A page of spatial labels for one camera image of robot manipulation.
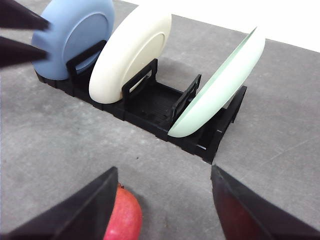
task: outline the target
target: dish rack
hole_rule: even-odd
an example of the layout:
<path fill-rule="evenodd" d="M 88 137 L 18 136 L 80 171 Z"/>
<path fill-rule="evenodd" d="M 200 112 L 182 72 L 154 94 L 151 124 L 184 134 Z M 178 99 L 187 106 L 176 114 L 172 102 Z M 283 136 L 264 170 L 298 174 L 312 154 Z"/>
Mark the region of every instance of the dish rack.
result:
<path fill-rule="evenodd" d="M 171 142 L 181 147 L 182 150 L 197 155 L 205 162 L 212 164 L 222 137 L 229 124 L 235 121 L 247 87 L 242 86 L 233 96 L 227 108 L 221 108 L 193 134 L 186 137 L 172 137 L 168 135 L 168 131 L 196 96 L 201 75 L 196 76 L 184 92 L 176 90 L 157 82 L 158 60 L 154 59 L 122 87 L 121 100 L 110 104 L 98 103 L 93 101 L 89 95 L 89 82 L 94 64 L 82 73 L 77 73 L 76 66 L 101 52 L 105 44 L 106 41 L 102 40 L 69 60 L 66 63 L 69 72 L 68 79 L 51 80 L 37 73 L 39 80 L 97 109 L 113 114 L 118 119 L 134 124 L 154 134 L 157 138 Z M 130 89 L 139 81 L 141 81 L 140 84 L 130 92 Z"/>

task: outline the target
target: gray countertop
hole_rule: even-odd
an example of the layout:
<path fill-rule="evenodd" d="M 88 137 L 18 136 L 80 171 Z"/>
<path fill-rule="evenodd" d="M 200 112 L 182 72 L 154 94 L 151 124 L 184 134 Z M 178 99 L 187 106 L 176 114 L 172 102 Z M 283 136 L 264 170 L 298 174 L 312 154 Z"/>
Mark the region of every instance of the gray countertop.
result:
<path fill-rule="evenodd" d="M 48 0 L 20 0 L 40 14 Z M 114 1 L 115 26 L 135 5 Z M 30 43 L 32 32 L 2 30 Z M 246 34 L 173 16 L 157 80 L 201 86 Z M 320 53 L 267 40 L 214 161 L 320 230 Z M 1 70 L 1 230 L 59 203 L 111 166 L 137 196 L 141 240 L 223 240 L 211 166 L 201 158 L 38 81 L 31 64 Z"/>

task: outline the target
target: red apple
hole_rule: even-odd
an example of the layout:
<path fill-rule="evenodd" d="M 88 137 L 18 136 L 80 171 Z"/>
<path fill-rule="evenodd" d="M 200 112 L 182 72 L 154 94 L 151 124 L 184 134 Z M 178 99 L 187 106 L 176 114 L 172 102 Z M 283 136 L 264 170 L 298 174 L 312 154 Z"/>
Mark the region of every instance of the red apple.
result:
<path fill-rule="evenodd" d="M 114 208 L 103 240 L 138 240 L 142 211 L 135 196 L 118 184 Z"/>

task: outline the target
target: mint green plate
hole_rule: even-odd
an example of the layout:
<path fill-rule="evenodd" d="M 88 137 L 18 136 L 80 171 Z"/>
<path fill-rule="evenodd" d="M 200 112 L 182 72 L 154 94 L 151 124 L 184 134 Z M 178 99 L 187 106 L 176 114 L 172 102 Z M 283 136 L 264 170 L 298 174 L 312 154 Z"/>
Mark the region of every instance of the mint green plate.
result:
<path fill-rule="evenodd" d="M 265 41 L 264 34 L 256 27 L 203 86 L 168 135 L 188 136 L 209 121 L 244 83 L 259 60 Z"/>

